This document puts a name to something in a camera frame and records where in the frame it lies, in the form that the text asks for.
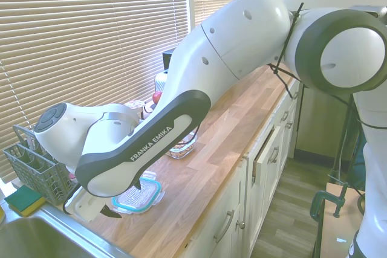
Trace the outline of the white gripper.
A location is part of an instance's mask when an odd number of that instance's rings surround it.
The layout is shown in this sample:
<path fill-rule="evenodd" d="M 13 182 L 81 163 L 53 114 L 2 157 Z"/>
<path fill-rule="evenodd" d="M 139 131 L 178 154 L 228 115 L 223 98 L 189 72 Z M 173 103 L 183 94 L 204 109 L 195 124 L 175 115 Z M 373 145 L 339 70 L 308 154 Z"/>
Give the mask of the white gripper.
<path fill-rule="evenodd" d="M 135 182 L 135 188 L 141 189 L 140 180 Z M 83 187 L 70 195 L 70 198 L 64 203 L 64 207 L 69 214 L 75 215 L 83 221 L 92 221 L 99 213 L 109 218 L 122 218 L 120 214 L 105 204 L 105 198 L 96 197 Z"/>

